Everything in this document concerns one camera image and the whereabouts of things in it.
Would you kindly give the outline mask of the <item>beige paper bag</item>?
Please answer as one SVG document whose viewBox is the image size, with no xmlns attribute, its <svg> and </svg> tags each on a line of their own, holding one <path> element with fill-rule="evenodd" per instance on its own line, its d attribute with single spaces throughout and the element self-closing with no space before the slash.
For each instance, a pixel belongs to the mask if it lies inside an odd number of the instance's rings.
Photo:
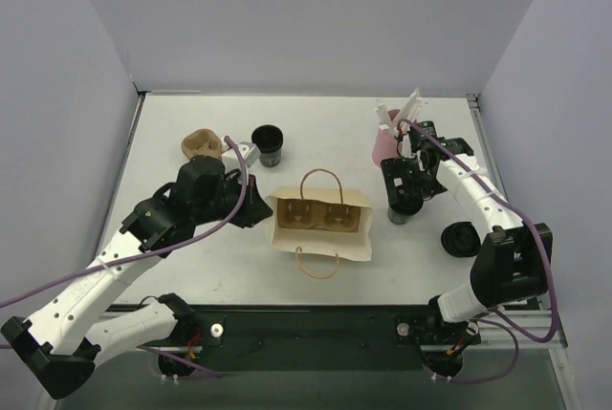
<svg viewBox="0 0 612 410">
<path fill-rule="evenodd" d="M 309 277 L 334 277 L 342 260 L 372 260 L 374 212 L 370 199 L 358 189 L 344 188 L 333 171 L 312 169 L 303 175 L 298 187 L 280 186 L 265 202 L 273 211 L 273 217 L 266 221 L 270 246 L 291 253 Z M 304 255 L 330 257 L 334 269 L 316 274 L 302 263 Z"/>
</svg>

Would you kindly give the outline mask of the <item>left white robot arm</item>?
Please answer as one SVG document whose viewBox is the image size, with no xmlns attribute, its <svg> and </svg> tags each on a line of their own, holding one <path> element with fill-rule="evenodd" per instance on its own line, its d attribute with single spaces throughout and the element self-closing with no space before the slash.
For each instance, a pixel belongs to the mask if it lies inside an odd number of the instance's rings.
<svg viewBox="0 0 612 410">
<path fill-rule="evenodd" d="M 134 207 L 87 274 L 42 309 L 11 317 L 1 334 L 53 399 L 66 398 L 116 356 L 157 340 L 185 345 L 201 333 L 195 311 L 174 293 L 100 320 L 132 283 L 187 244 L 200 225 L 254 227 L 272 214 L 245 165 L 228 171 L 217 159 L 197 156 L 175 182 Z"/>
</svg>

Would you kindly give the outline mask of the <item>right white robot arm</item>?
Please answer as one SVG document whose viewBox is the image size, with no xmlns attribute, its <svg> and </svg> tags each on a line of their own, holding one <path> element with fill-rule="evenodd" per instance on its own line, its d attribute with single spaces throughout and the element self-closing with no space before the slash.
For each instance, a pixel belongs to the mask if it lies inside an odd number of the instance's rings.
<svg viewBox="0 0 612 410">
<path fill-rule="evenodd" d="M 528 227 L 507 205 L 463 139 L 415 142 L 416 156 L 380 163 L 390 221 L 406 223 L 426 201 L 444 193 L 467 216 L 443 230 L 441 243 L 453 257 L 472 258 L 469 279 L 435 297 L 436 310 L 424 318 L 426 334 L 444 341 L 456 333 L 458 322 L 547 292 L 553 235 L 544 224 Z"/>
</svg>

